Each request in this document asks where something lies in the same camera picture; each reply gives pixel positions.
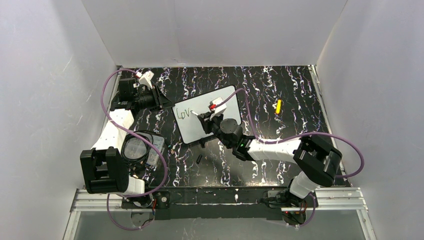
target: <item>whiteboard with black border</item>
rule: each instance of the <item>whiteboard with black border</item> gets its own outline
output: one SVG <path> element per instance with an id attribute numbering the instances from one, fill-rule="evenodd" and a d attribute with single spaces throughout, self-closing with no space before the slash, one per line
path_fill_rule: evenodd
<path id="1" fill-rule="evenodd" d="M 213 133 L 205 134 L 199 119 L 190 111 L 194 111 L 197 114 L 204 114 L 209 112 L 208 106 L 212 100 L 219 97 L 225 100 L 232 93 L 234 93 L 234 91 L 236 91 L 236 87 L 234 85 L 229 85 L 175 103 L 175 106 L 172 108 L 172 112 L 175 117 L 176 125 L 181 134 L 182 142 L 185 144 L 190 144 L 202 138 L 212 136 Z M 237 96 L 233 96 L 225 104 L 226 110 L 223 113 L 224 119 L 235 119 L 237 124 L 242 124 Z"/>

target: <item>marble pattern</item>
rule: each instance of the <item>marble pattern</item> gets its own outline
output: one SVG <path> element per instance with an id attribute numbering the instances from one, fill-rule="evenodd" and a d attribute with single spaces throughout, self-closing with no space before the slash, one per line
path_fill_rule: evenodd
<path id="1" fill-rule="evenodd" d="M 246 89 L 257 132 L 267 139 L 328 131 L 307 66 L 137 69 L 151 70 L 155 74 L 153 82 L 175 103 L 228 85 Z M 273 105 L 278 99 L 282 100 L 281 113 L 275 114 Z M 244 133 L 251 135 L 242 95 L 238 101 Z M 160 131 L 170 142 L 174 154 L 166 151 L 165 156 L 169 169 L 165 185 L 169 187 L 287 186 L 300 172 L 297 165 L 289 162 L 240 161 L 217 139 L 208 141 L 206 148 L 188 146 L 181 140 L 171 109 L 140 112 L 133 129 Z M 203 159 L 196 164 L 199 154 Z M 160 163 L 147 170 L 143 179 L 150 186 L 157 186 L 163 174 Z"/>

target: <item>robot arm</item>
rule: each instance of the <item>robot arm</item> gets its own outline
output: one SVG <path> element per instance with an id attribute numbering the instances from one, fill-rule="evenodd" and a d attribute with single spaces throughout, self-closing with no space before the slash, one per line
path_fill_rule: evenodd
<path id="1" fill-rule="evenodd" d="M 235 119 L 224 119 L 226 105 L 222 98 L 210 102 L 210 112 L 194 115 L 199 119 L 206 134 L 213 133 L 224 146 L 242 161 L 276 160 L 296 163 L 302 172 L 290 183 L 276 201 L 289 203 L 302 200 L 320 186 L 333 185 L 342 154 L 331 144 L 316 135 L 302 137 L 282 143 L 266 144 L 254 136 L 243 134 L 243 128 Z"/>
<path id="2" fill-rule="evenodd" d="M 171 108 L 174 104 L 161 90 L 151 83 L 153 73 L 137 78 L 120 79 L 119 92 L 112 99 L 110 116 L 118 125 L 129 129 L 134 117 L 144 109 L 151 112 Z M 136 195 L 145 192 L 145 182 L 130 176 L 124 164 L 121 149 L 127 133 L 108 121 L 100 138 L 89 150 L 83 150 L 79 157 L 85 187 L 90 194 L 120 193 Z"/>

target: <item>yellow object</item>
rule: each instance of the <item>yellow object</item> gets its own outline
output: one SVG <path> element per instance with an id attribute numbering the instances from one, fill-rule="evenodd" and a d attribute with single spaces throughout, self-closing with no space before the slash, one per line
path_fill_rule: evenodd
<path id="1" fill-rule="evenodd" d="M 279 114 L 281 110 L 281 99 L 278 99 L 277 101 L 277 107 L 275 108 L 275 113 Z"/>

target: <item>white wall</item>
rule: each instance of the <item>white wall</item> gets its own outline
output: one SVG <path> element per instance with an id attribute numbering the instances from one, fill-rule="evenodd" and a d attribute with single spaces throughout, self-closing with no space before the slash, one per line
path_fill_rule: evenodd
<path id="1" fill-rule="evenodd" d="M 378 239 L 423 239 L 424 5 L 349 0 L 317 63 L 334 132 L 363 151 L 361 187 Z M 341 147 L 348 173 L 359 160 Z"/>
<path id="2" fill-rule="evenodd" d="M 1 239 L 62 239 L 114 69 L 80 0 L 0 2 Z"/>
<path id="3" fill-rule="evenodd" d="M 315 64 L 346 0 L 82 0 L 125 67 Z"/>

